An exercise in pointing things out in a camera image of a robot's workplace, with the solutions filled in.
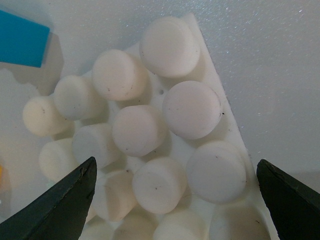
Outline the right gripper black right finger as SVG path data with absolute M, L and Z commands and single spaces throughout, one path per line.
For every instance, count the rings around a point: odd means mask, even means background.
M 279 239 L 318 240 L 320 194 L 265 159 L 256 176 Z

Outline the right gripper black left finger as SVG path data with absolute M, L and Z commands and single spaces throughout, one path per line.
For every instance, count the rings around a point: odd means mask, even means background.
M 97 180 L 90 157 L 25 208 L 0 224 L 2 240 L 77 240 L 89 213 Z

